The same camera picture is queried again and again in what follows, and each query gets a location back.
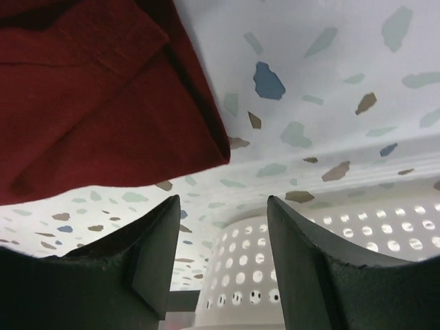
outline white laundry basket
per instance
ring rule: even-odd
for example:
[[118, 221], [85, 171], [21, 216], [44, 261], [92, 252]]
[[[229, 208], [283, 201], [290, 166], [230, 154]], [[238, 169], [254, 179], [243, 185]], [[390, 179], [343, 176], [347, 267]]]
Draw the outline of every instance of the white laundry basket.
[[[382, 254], [412, 261], [440, 254], [437, 195], [304, 209], [301, 213]], [[285, 329], [265, 215], [233, 223], [216, 239], [193, 329], [206, 327]]]

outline red fabric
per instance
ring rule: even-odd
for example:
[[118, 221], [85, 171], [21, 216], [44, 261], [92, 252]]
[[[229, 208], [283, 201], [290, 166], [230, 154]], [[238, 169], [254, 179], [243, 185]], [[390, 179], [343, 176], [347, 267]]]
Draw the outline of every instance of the red fabric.
[[171, 0], [70, 1], [47, 28], [18, 26], [35, 14], [23, 10], [41, 21], [55, 2], [0, 5], [0, 204], [156, 184], [229, 161]]

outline basket hole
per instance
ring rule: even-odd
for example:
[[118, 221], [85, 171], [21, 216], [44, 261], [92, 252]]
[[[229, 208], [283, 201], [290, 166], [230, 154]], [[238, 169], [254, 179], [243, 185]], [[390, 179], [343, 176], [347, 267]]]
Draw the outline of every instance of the basket hole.
[[269, 301], [272, 304], [276, 304], [280, 302], [280, 292], [277, 289], [272, 289], [269, 292]]
[[362, 228], [362, 232], [364, 233], [365, 236], [370, 236], [373, 234], [373, 230], [367, 226]]
[[241, 292], [234, 292], [232, 295], [232, 304], [238, 306], [243, 301], [243, 294]]
[[434, 246], [440, 248], [440, 237], [438, 236], [434, 236], [431, 238], [432, 244], [434, 244]]
[[351, 228], [345, 228], [342, 232], [344, 233], [344, 236], [348, 237], [349, 239], [351, 237], [353, 237], [353, 235], [354, 235], [354, 233], [353, 233]]
[[373, 242], [368, 242], [366, 244], [366, 248], [374, 252], [379, 252], [379, 247], [377, 246], [376, 243]]
[[255, 256], [256, 263], [263, 263], [264, 262], [264, 254], [257, 253]]
[[225, 304], [226, 304], [226, 296], [224, 294], [221, 294], [217, 301], [217, 306], [223, 307]]
[[405, 215], [405, 210], [403, 208], [396, 208], [395, 212], [396, 212], [396, 215], [398, 215], [400, 217]]
[[384, 225], [382, 225], [382, 232], [384, 232], [385, 234], [392, 234], [393, 233], [393, 227], [391, 227], [388, 224], [384, 224]]
[[250, 241], [247, 239], [243, 242], [243, 249], [247, 250], [250, 247]]
[[276, 272], [275, 272], [275, 269], [273, 269], [273, 270], [270, 272], [270, 278], [271, 278], [273, 281], [276, 282]]
[[234, 260], [232, 258], [229, 258], [225, 263], [226, 268], [231, 268], [233, 263]]
[[388, 241], [388, 248], [393, 252], [400, 251], [400, 245], [396, 241]]
[[235, 282], [237, 284], [243, 284], [245, 282], [246, 275], [245, 273], [238, 273], [235, 278]]
[[254, 290], [250, 293], [250, 302], [253, 305], [260, 303], [261, 301], [261, 292], [258, 290]]
[[360, 220], [365, 220], [365, 219], [368, 218], [368, 215], [366, 215], [365, 212], [362, 212], [362, 213], [359, 213], [359, 214], [357, 215], [357, 217], [358, 217]]
[[258, 246], [260, 246], [260, 247], [266, 246], [266, 239], [259, 239]]
[[248, 256], [241, 256], [239, 262], [240, 265], [244, 266], [245, 264], [248, 263]]
[[425, 227], [425, 229], [427, 230], [434, 230], [435, 229], [435, 224], [432, 221], [429, 220], [423, 220], [423, 226]]
[[421, 250], [424, 248], [424, 245], [418, 239], [410, 239], [410, 246], [414, 250]]
[[252, 279], [255, 283], [260, 283], [263, 280], [263, 273], [260, 270], [257, 270], [252, 275]]
[[412, 232], [414, 230], [414, 227], [411, 223], [409, 222], [403, 222], [401, 227], [406, 231], [406, 232]]
[[229, 280], [230, 280], [229, 275], [225, 275], [223, 277], [223, 280], [221, 280], [221, 285], [223, 285], [224, 287], [227, 287], [229, 284]]
[[425, 208], [423, 206], [416, 206], [414, 208], [414, 211], [416, 213], [418, 213], [419, 215], [424, 215], [426, 213], [426, 210], [425, 210]]
[[331, 217], [325, 217], [323, 219], [323, 221], [324, 221], [324, 224], [326, 224], [326, 225], [331, 225], [331, 222], [332, 222]]
[[378, 218], [385, 218], [386, 217], [386, 213], [383, 210], [378, 210], [376, 212], [376, 215], [377, 215]]

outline blue speckle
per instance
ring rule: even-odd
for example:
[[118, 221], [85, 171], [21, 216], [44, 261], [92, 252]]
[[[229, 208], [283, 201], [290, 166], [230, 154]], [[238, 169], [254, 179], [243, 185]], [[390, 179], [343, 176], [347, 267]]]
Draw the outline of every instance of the blue speckle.
[[256, 64], [254, 75], [255, 91], [261, 98], [280, 100], [286, 88], [275, 72], [270, 71], [269, 65], [264, 62]]
[[58, 227], [57, 229], [60, 232], [73, 232], [74, 231], [74, 229], [72, 227], [70, 227], [69, 225], [64, 225], [62, 227]]
[[392, 152], [394, 151], [394, 149], [396, 148], [396, 146], [397, 146], [397, 143], [394, 143], [394, 144], [390, 144], [389, 146], [386, 146], [385, 148], [383, 148], [383, 149], [380, 151], [380, 155], [381, 155], [381, 157], [386, 157], [386, 156], [388, 156], [390, 153], [392, 153]]

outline red cloth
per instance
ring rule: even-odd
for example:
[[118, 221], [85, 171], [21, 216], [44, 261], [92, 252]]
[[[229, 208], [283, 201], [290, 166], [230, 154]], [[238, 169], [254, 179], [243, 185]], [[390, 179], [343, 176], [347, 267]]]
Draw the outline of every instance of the red cloth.
[[0, 4], [0, 204], [229, 161], [171, 0], [56, 2]]

